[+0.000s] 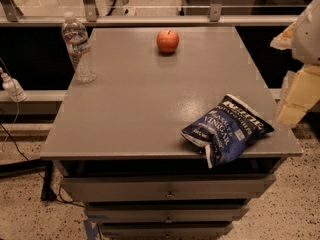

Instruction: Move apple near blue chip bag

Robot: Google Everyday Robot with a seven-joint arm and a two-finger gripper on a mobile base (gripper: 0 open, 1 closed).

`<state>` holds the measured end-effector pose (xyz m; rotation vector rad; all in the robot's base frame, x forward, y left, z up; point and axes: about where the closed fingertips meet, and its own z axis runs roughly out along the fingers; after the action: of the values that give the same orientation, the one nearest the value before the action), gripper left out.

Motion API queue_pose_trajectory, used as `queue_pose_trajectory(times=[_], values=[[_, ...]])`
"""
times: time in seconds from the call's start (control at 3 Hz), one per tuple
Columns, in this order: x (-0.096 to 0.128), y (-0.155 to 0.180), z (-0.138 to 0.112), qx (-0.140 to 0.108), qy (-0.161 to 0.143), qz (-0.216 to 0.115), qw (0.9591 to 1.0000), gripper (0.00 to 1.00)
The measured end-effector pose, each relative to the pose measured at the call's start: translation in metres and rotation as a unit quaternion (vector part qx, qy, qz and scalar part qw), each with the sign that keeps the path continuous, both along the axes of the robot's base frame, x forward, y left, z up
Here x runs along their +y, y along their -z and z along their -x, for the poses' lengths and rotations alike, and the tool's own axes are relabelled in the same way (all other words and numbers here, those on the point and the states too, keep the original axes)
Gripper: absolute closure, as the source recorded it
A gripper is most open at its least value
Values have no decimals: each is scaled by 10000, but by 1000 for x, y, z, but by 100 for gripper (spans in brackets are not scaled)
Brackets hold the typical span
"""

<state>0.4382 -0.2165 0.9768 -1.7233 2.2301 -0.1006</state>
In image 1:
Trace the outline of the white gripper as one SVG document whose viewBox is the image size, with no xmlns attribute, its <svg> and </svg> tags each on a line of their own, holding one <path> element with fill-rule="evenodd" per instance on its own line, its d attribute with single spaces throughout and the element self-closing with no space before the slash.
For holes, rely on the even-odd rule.
<svg viewBox="0 0 320 240">
<path fill-rule="evenodd" d="M 288 71 L 284 77 L 278 105 L 278 122 L 295 127 L 320 100 L 320 0 L 312 0 L 299 15 L 270 43 L 272 48 L 292 47 L 292 56 L 305 65 L 298 71 Z"/>
</svg>

